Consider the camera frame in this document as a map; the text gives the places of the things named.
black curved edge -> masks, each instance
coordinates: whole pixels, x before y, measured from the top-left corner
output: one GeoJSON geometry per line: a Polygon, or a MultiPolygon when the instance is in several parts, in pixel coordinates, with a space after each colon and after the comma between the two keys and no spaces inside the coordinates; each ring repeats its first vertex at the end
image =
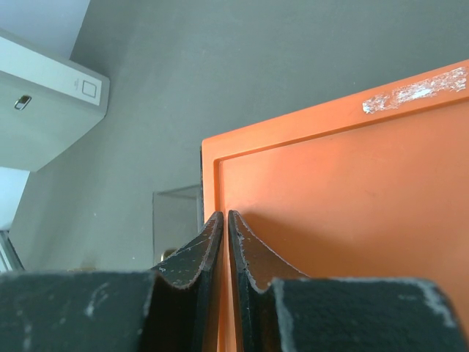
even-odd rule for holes
{"type": "Polygon", "coordinates": [[[468,351],[449,300],[415,278],[310,279],[230,211],[238,350],[468,351]]]}
{"type": "Polygon", "coordinates": [[[140,351],[216,351],[223,225],[215,212],[196,238],[153,268],[140,351]]]}

orange panel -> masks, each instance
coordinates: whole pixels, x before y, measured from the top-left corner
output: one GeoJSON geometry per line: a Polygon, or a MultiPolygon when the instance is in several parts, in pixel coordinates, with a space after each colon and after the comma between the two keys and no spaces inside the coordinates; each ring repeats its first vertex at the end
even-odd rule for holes
{"type": "MultiPolygon", "coordinates": [[[[469,60],[204,140],[204,211],[312,277],[418,276],[469,332],[469,60]]],[[[236,351],[224,237],[220,351],[236,351]]]]}

white paint scuff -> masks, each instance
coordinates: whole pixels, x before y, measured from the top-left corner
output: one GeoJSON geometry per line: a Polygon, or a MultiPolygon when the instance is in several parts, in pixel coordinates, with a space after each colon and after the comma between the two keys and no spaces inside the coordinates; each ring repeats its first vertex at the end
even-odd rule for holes
{"type": "Polygon", "coordinates": [[[24,340],[23,340],[23,351],[29,351],[31,348],[31,331],[32,331],[32,325],[27,323],[24,326],[24,340]]]}
{"type": "Polygon", "coordinates": [[[89,301],[88,305],[86,306],[84,313],[88,318],[93,318],[93,313],[95,312],[95,308],[98,308],[107,298],[108,295],[103,290],[104,288],[108,287],[109,283],[104,283],[99,286],[96,290],[93,291],[91,294],[91,300],[89,301]],[[97,294],[102,293],[101,297],[97,300],[97,294]]]}
{"type": "MultiPolygon", "coordinates": [[[[457,322],[451,313],[451,310],[445,305],[444,298],[437,291],[435,284],[430,281],[414,279],[410,277],[339,277],[334,279],[342,282],[361,283],[392,282],[418,287],[424,296],[424,303],[433,311],[435,315],[441,316],[443,319],[443,325],[447,328],[457,327],[457,322]]],[[[415,297],[398,295],[398,298],[413,301],[415,297]]]]}
{"type": "Polygon", "coordinates": [[[279,320],[278,332],[280,333],[281,349],[283,351],[296,352],[295,341],[293,336],[293,317],[284,303],[284,282],[280,279],[274,279],[273,290],[276,294],[276,309],[279,320]]]}
{"type": "Polygon", "coordinates": [[[466,88],[468,72],[466,67],[458,67],[441,75],[425,79],[383,92],[363,102],[363,111],[374,114],[378,111],[397,109],[408,101],[436,96],[437,92],[459,92],[466,88]]]}
{"type": "Polygon", "coordinates": [[[146,318],[149,314],[149,308],[152,304],[152,294],[153,294],[153,287],[151,287],[148,292],[147,292],[147,297],[145,298],[145,302],[144,302],[144,307],[143,307],[143,310],[144,310],[144,318],[146,318]]]}

orange frame edge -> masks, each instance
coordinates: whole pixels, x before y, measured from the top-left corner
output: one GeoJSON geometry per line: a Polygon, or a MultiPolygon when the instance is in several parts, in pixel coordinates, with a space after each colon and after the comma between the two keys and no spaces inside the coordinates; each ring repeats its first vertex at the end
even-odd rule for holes
{"type": "MultiPolygon", "coordinates": [[[[354,128],[361,128],[366,125],[403,117],[419,110],[450,105],[461,100],[466,100],[469,98],[469,89],[463,89],[459,92],[439,92],[431,97],[403,103],[397,109],[376,111],[373,114],[367,114],[363,110],[363,102],[375,95],[391,92],[394,89],[433,78],[459,67],[467,69],[469,67],[469,60],[205,139],[202,142],[204,220],[208,220],[214,211],[223,210],[221,207],[222,194],[219,189],[220,180],[218,174],[218,165],[221,161],[349,131],[354,128]]],[[[229,248],[226,231],[223,246],[224,276],[221,287],[218,350],[236,351],[237,342],[235,339],[235,321],[233,316],[232,281],[229,270],[229,248]]]]}

